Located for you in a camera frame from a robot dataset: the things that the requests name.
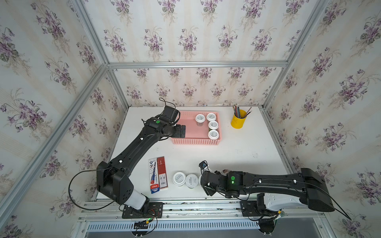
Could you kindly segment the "pink plastic basket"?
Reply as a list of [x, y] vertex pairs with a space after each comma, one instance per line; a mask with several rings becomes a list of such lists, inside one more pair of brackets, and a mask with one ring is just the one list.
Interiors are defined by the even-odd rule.
[[[216, 121], [220, 123], [220, 116], [218, 112], [213, 111], [180, 111], [181, 117], [178, 121], [179, 125], [186, 126], [186, 137], [185, 138], [171, 138], [173, 144], [178, 145], [218, 145], [222, 140], [221, 128], [217, 129], [219, 132], [218, 140], [211, 140], [208, 138], [208, 128], [209, 121], [206, 119], [208, 113], [216, 114]], [[202, 127], [196, 125], [195, 117], [197, 114], [205, 115], [205, 122]]]

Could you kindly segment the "yogurt bottle back row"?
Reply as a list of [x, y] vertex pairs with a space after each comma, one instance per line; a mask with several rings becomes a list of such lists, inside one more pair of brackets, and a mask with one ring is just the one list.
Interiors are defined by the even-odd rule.
[[208, 128], [209, 128], [210, 131], [211, 130], [217, 130], [219, 128], [219, 124], [218, 124], [217, 121], [210, 121], [208, 123]]
[[196, 125], [198, 127], [202, 127], [205, 122], [205, 115], [203, 114], [197, 114], [195, 117]]
[[208, 132], [208, 138], [211, 140], [218, 140], [220, 137], [219, 132], [217, 130], [210, 130]]
[[207, 116], [206, 116], [206, 119], [209, 122], [216, 121], [216, 114], [215, 113], [208, 113]]

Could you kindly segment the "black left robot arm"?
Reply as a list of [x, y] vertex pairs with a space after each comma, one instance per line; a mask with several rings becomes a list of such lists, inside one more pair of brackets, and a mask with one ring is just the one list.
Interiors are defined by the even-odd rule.
[[101, 162], [96, 169], [96, 189], [112, 201], [135, 210], [145, 209], [149, 199], [138, 192], [130, 175], [146, 152], [167, 137], [184, 138], [186, 126], [172, 125], [152, 117], [144, 123], [138, 136], [110, 162]]

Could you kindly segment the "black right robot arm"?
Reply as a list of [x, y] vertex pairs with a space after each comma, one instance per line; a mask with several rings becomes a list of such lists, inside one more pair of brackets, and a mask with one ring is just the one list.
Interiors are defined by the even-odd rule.
[[223, 175], [220, 172], [203, 171], [200, 185], [208, 196], [215, 193], [225, 198], [239, 198], [252, 193], [284, 194], [298, 198], [310, 210], [335, 211], [324, 178], [309, 168], [288, 175], [257, 175], [238, 171]]

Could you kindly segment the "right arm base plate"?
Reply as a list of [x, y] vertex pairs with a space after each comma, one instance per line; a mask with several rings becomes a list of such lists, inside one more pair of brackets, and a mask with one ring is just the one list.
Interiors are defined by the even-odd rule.
[[256, 200], [240, 201], [240, 208], [244, 217], [273, 217], [278, 214], [277, 211], [267, 209], [264, 193], [258, 193]]

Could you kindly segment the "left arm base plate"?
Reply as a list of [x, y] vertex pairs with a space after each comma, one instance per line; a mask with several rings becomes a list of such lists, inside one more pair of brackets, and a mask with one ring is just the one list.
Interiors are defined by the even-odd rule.
[[149, 202], [144, 204], [143, 207], [139, 210], [125, 205], [122, 213], [122, 218], [161, 218], [163, 213], [163, 205], [163, 202]]

